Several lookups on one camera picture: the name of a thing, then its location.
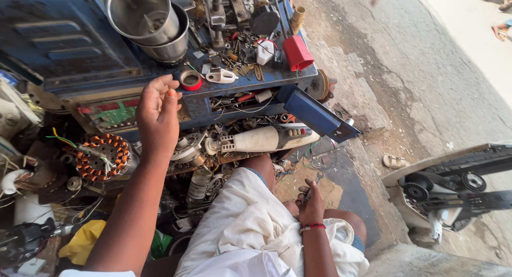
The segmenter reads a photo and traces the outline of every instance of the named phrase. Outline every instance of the hand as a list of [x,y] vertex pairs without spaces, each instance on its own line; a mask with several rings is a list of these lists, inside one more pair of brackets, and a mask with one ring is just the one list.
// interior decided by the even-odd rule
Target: hand
[[182,93],[175,90],[179,85],[172,75],[165,75],[152,80],[142,91],[135,119],[146,156],[170,161],[173,155],[180,133],[178,111],[181,105],[178,100]]
[[[316,182],[306,179],[307,186],[299,187],[299,191],[302,192],[297,196],[295,204],[298,206],[299,214],[298,221],[304,226],[309,223],[322,223],[323,212],[325,211],[325,201],[323,200],[322,193],[318,188]],[[302,199],[306,194],[311,191],[311,198],[308,202],[301,204]]]

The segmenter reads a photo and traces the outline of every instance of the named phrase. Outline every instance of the yellow plastic bag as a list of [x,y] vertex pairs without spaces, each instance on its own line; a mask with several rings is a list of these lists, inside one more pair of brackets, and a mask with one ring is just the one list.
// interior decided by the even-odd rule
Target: yellow plastic bag
[[96,240],[105,228],[103,220],[91,220],[80,228],[71,241],[59,251],[59,257],[68,257],[73,264],[85,265]]

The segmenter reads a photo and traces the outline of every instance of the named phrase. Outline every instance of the beige sandal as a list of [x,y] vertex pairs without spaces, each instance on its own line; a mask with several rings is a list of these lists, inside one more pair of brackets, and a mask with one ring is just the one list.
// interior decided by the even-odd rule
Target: beige sandal
[[409,166],[411,163],[407,162],[403,157],[397,157],[390,154],[384,155],[382,161],[386,167],[391,169],[400,169]]

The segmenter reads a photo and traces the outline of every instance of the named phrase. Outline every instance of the foot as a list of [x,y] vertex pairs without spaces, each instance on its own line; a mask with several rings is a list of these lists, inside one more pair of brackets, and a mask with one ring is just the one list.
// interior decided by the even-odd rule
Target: foot
[[492,26],[491,29],[494,32],[494,36],[496,36],[496,38],[498,38],[498,40],[500,40],[502,42],[504,42],[506,40],[504,32],[502,30],[498,29],[498,26]]

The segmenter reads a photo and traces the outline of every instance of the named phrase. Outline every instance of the green plastic bag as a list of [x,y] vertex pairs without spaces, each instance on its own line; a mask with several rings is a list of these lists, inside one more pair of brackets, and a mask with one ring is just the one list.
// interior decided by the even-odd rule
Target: green plastic bag
[[151,242],[151,260],[157,260],[165,256],[165,250],[173,238],[155,229]]

